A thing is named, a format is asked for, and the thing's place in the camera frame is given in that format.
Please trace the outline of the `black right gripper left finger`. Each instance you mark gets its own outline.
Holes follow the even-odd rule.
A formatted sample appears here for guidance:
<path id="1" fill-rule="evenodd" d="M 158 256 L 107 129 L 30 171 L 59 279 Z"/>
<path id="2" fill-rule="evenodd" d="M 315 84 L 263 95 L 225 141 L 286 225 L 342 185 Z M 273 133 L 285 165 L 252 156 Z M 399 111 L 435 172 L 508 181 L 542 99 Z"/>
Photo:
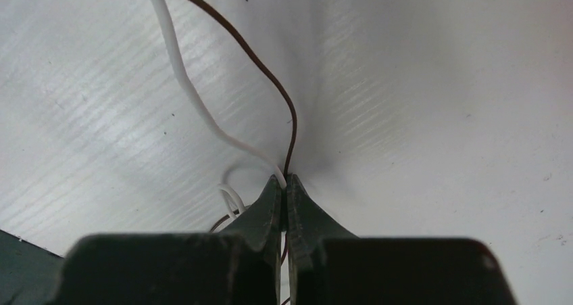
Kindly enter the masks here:
<path id="1" fill-rule="evenodd" d="M 278 304 L 282 189 L 217 233 L 102 234 L 66 255 L 48 304 Z"/>

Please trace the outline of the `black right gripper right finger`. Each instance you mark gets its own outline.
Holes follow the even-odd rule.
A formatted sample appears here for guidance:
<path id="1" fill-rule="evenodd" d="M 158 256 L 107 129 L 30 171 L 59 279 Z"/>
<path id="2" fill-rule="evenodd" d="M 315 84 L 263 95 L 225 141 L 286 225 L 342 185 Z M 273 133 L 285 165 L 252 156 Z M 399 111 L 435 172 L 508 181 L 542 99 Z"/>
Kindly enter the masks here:
<path id="1" fill-rule="evenodd" d="M 297 175 L 286 181 L 292 304 L 516 303 L 482 242 L 358 237 L 311 199 Z"/>

